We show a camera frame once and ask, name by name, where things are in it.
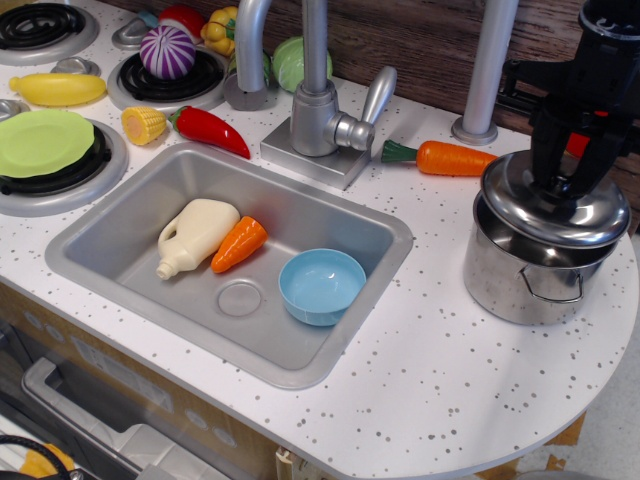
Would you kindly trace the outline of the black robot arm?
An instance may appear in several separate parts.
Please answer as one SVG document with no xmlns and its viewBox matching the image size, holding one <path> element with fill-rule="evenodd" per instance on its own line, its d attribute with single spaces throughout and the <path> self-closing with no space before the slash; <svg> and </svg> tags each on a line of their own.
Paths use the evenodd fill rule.
<svg viewBox="0 0 640 480">
<path fill-rule="evenodd" d="M 587 1 L 573 59 L 509 60 L 499 104 L 528 116 L 532 175 L 563 199 L 589 194 L 639 150 L 639 4 Z"/>
</svg>

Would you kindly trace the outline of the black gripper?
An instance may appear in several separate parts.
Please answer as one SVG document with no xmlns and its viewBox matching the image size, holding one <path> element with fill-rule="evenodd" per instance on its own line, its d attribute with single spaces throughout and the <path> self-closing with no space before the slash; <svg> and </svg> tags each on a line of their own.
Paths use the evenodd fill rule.
<svg viewBox="0 0 640 480">
<path fill-rule="evenodd" d="M 584 197 L 617 158 L 635 151 L 635 76 L 535 74 L 529 84 L 545 93 L 530 120 L 534 179 L 550 187 L 570 135 L 588 136 L 590 142 L 566 187 L 569 198 Z"/>
</svg>

